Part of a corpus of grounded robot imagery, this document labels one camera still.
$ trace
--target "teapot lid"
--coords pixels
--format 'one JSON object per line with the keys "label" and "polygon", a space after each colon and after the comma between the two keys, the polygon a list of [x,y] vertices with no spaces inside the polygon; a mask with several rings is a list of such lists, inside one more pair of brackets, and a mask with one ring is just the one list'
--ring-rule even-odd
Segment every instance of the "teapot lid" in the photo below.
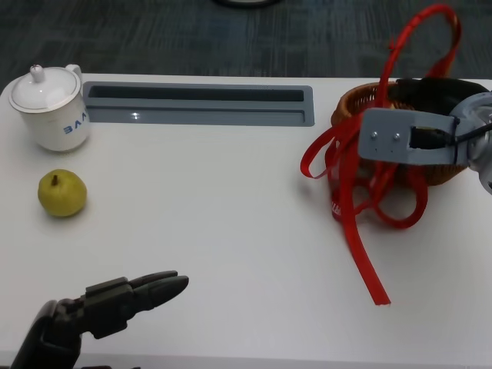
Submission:
{"label": "teapot lid", "polygon": [[80,88],[80,78],[73,71],[34,65],[17,81],[9,100],[24,113],[45,113],[68,104]]}

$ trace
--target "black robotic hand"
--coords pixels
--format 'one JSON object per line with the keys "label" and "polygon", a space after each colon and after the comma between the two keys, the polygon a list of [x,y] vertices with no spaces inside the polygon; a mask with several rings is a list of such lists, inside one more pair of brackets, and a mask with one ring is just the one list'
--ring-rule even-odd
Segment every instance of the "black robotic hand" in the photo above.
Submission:
{"label": "black robotic hand", "polygon": [[72,369],[81,335],[103,338],[123,331],[127,321],[178,296],[188,277],[164,271],[129,281],[118,278],[85,289],[75,300],[49,301],[39,311],[11,369]]}

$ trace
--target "metal bracket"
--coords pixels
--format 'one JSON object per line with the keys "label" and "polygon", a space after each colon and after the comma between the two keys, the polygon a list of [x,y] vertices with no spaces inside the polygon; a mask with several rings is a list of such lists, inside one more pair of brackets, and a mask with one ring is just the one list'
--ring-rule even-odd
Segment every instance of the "metal bracket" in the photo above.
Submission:
{"label": "metal bracket", "polygon": [[475,122],[461,118],[454,132],[454,119],[423,111],[368,109],[362,118],[359,155],[364,159],[407,165],[468,166],[466,142],[458,145],[456,160],[454,146],[425,150],[409,145],[412,128],[437,129],[449,135],[462,135],[475,128]]}

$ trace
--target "teapot handle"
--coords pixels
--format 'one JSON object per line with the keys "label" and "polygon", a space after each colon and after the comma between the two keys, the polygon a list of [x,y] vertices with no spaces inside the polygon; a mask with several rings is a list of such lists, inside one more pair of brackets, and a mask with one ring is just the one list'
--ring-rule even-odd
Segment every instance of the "teapot handle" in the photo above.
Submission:
{"label": "teapot handle", "polygon": [[82,82],[82,70],[76,64],[69,64],[65,68],[68,69],[69,71],[73,71],[80,78],[80,93],[83,96],[84,95],[84,92],[83,92],[83,87],[82,87],[83,86],[83,82]]}

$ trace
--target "robotic arm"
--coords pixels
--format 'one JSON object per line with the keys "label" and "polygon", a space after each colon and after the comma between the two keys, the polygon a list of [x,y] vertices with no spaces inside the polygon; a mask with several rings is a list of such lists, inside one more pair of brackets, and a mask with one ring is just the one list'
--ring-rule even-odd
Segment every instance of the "robotic arm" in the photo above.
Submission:
{"label": "robotic arm", "polygon": [[399,80],[389,95],[419,111],[372,108],[362,119],[364,159],[405,165],[463,165],[492,194],[492,92],[457,79]]}
{"label": "robotic arm", "polygon": [[39,311],[11,369],[72,369],[81,335],[103,338],[123,331],[127,321],[178,296],[188,277],[164,271],[129,281],[118,278],[85,289],[75,300],[49,301]]}

